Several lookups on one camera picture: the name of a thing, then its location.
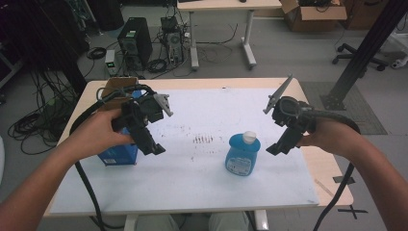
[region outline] hand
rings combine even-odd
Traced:
[[[111,110],[91,115],[58,147],[69,146],[69,155],[76,162],[109,147],[134,142],[129,135],[119,134],[112,129],[112,119],[119,117],[120,113],[121,110]]]
[[[347,158],[360,141],[362,141],[362,136],[349,126],[333,119],[319,118],[316,131],[304,136],[297,145],[317,146],[326,152]]]

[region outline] forearm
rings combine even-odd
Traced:
[[[2,230],[36,230],[72,160],[66,146],[57,147],[45,161],[0,205]]]
[[[408,183],[386,156],[362,138],[348,157],[362,175],[388,230],[408,227]]]

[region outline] black pole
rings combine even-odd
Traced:
[[[360,44],[354,57],[328,95],[321,100],[326,110],[339,109],[346,94],[358,78],[363,76],[367,65],[381,48],[398,22],[408,11],[407,0],[390,0]]]

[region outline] white bottle cap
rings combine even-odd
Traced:
[[[252,144],[256,140],[256,133],[247,131],[243,133],[242,139],[246,144]]]

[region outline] bottle label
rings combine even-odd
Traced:
[[[252,162],[248,158],[230,158],[227,169],[237,175],[247,175],[251,170]]]

